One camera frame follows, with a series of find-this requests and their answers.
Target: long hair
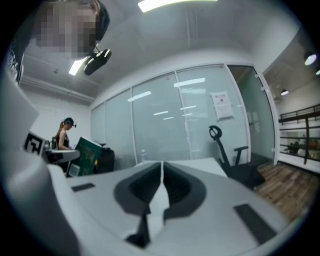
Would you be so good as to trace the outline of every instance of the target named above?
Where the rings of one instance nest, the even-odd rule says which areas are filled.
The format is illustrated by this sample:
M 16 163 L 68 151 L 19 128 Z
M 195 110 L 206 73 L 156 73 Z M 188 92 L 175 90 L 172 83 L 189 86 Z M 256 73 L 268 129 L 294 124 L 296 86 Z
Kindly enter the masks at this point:
M 58 130 L 58 132 L 56 133 L 56 135 L 54 137 L 57 145 L 59 143 L 59 136 L 60 136 L 60 132 L 61 132 L 63 127 L 64 127 L 64 121 L 61 121 L 60 126 L 59 126 L 59 130 Z

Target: white bottle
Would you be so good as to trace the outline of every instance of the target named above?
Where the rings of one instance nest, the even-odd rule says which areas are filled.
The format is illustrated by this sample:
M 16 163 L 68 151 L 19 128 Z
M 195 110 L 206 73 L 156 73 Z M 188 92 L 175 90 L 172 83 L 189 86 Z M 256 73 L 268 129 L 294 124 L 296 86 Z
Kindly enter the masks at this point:
M 144 149 L 141 150 L 141 162 L 147 161 L 147 153 Z

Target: woman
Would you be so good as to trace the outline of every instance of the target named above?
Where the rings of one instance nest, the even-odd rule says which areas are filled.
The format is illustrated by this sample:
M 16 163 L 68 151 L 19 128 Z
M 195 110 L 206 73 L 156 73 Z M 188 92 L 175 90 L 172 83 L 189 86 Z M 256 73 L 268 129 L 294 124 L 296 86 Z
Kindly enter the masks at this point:
M 74 126 L 74 120 L 71 117 L 64 119 L 59 126 L 59 130 L 55 135 L 55 141 L 58 150 L 70 150 L 69 138 L 67 131 Z

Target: person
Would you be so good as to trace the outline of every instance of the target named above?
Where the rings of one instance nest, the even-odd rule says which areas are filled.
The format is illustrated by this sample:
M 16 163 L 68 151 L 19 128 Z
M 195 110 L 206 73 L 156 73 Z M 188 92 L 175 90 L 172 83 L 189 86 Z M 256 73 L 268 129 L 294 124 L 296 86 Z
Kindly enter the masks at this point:
M 75 122 L 71 117 L 68 117 L 61 121 L 59 130 L 54 137 L 58 150 L 71 149 L 67 131 L 69 131 L 74 125 L 75 125 Z
M 67 59 L 83 59 L 94 51 L 109 24 L 107 9 L 99 0 L 44 0 L 15 34 L 6 55 L 6 70 L 19 85 L 31 39 Z

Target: glass wall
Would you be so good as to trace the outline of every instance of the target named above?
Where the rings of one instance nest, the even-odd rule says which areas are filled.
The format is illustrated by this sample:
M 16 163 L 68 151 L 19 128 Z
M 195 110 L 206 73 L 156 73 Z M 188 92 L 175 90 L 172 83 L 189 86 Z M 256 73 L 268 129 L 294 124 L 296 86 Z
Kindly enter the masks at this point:
M 133 127 L 138 162 L 190 159 L 185 120 L 174 73 L 132 88 Z
M 114 170 L 133 167 L 136 164 L 132 135 L 130 89 L 105 103 L 106 147 L 114 151 Z
M 177 72 L 187 121 L 191 157 L 202 159 L 220 157 L 220 149 L 209 135 L 209 126 L 215 125 L 222 130 L 221 142 L 228 159 L 234 165 L 235 148 L 248 145 L 244 112 L 235 90 L 235 85 L 223 65 L 197 67 Z M 231 103 L 233 116 L 217 119 L 211 93 L 226 92 Z M 241 154 L 241 163 L 246 163 L 248 150 Z
M 97 143 L 106 143 L 104 123 L 105 120 L 105 102 L 91 111 L 91 140 Z
M 233 69 L 244 67 L 233 66 Z M 253 67 L 238 82 L 243 98 L 251 137 L 251 161 L 271 162 L 274 159 L 275 129 L 268 97 Z
M 156 77 L 93 109 L 91 138 L 114 150 L 115 170 L 140 163 L 143 151 L 147 160 L 155 161 L 211 157 L 218 160 L 220 149 L 209 134 L 209 126 L 216 125 L 222 130 L 221 142 L 234 165 L 237 154 L 234 149 L 250 146 L 245 107 L 236 86 L 223 64 L 199 66 Z M 228 117 L 218 118 L 213 102 L 217 94 L 228 98 L 231 113 Z M 262 116 L 259 114 L 258 117 L 261 122 Z M 259 124 L 260 132 L 266 126 L 273 127 L 273 124 Z M 246 163 L 248 159 L 249 149 L 243 150 L 240 163 Z

